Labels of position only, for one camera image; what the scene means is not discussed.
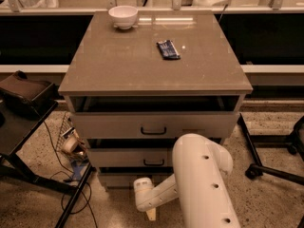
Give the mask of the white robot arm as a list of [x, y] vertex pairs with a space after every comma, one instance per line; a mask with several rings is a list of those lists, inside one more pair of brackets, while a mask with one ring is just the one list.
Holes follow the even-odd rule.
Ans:
[[135, 203], [153, 220], [156, 208], [180, 201], [185, 228], [240, 228], [222, 173], [233, 170], [224, 147], [198, 134], [179, 137], [172, 151], [173, 174], [158, 185], [149, 178], [134, 181]]

